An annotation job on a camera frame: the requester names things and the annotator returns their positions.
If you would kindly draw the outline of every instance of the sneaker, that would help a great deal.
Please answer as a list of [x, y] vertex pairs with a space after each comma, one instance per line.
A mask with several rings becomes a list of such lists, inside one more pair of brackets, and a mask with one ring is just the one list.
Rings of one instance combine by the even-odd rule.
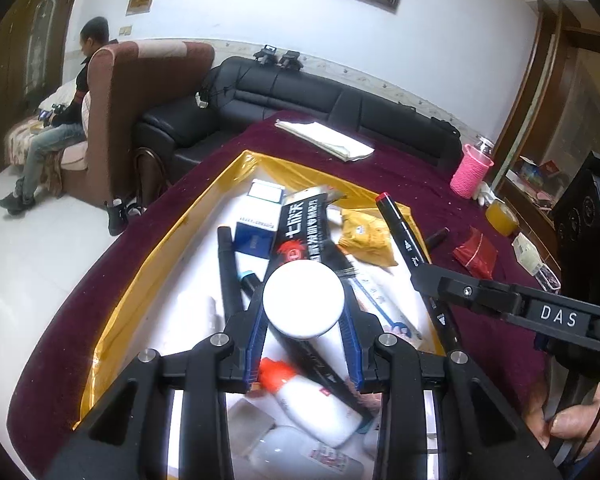
[[9, 193], [0, 200], [0, 207], [5, 208], [12, 216], [24, 213], [27, 209], [31, 209], [35, 205], [36, 201], [34, 199], [25, 202], [21, 196], [14, 196], [13, 193]]
[[111, 205], [104, 203], [109, 215], [109, 234], [118, 236], [126, 229], [128, 219], [126, 218], [125, 205], [119, 198], [115, 199]]

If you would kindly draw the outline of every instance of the human hand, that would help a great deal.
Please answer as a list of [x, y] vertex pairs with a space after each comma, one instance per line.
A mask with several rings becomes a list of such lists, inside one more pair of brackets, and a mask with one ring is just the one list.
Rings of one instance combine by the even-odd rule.
[[[600, 385], [596, 389], [593, 403], [588, 406], [571, 406], [557, 413], [549, 422], [544, 421], [542, 405], [547, 396], [544, 378], [531, 388], [528, 402], [523, 412], [523, 419], [542, 447], [547, 447], [552, 436], [563, 440], [581, 440], [589, 432], [600, 408]], [[600, 442], [600, 420], [587, 440], [578, 458], [587, 456]]]

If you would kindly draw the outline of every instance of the maroon tablecloth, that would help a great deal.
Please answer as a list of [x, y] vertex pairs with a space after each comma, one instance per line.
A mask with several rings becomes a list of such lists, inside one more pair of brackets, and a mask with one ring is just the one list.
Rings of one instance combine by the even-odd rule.
[[[389, 192], [411, 207], [424, 236], [449, 227], [447, 240], [431, 255], [434, 263], [449, 269], [464, 271], [451, 251], [468, 238], [469, 227], [474, 226], [498, 250], [495, 280], [537, 286], [516, 262], [510, 241], [489, 225], [474, 202], [449, 189], [449, 175], [377, 143], [371, 157], [342, 163], [273, 126], [276, 117], [294, 116], [282, 112], [254, 124], [190, 171], [129, 226], [64, 302], [20, 377], [8, 415], [13, 445], [35, 476], [42, 475], [70, 436], [93, 348], [127, 285], [175, 221], [243, 150], [285, 158], [375, 192]], [[462, 308], [454, 308], [454, 313], [468, 353], [519, 408], [544, 368], [543, 354], [533, 350], [533, 334]]]

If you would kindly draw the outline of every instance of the white glove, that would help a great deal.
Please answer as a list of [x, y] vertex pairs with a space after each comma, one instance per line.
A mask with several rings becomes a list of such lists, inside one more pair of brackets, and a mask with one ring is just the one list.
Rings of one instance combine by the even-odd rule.
[[491, 205], [496, 199], [496, 196], [487, 183], [483, 181], [478, 184], [478, 187], [475, 189], [473, 198], [474, 200], [477, 200], [480, 207], [482, 207], [485, 204]]

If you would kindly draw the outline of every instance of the black marker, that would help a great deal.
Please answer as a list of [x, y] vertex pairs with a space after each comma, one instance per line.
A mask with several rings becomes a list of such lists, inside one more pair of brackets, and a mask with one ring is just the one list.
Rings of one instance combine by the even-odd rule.
[[[376, 197], [376, 205], [409, 270], [420, 265], [429, 265], [418, 239], [403, 218], [394, 199], [388, 193], [382, 193]], [[448, 304], [431, 298], [423, 298], [423, 300], [445, 352], [461, 349], [458, 326]]]
[[231, 228], [226, 225], [218, 228], [218, 264], [224, 323], [226, 323], [233, 314], [244, 310], [238, 268], [235, 264], [234, 239]]

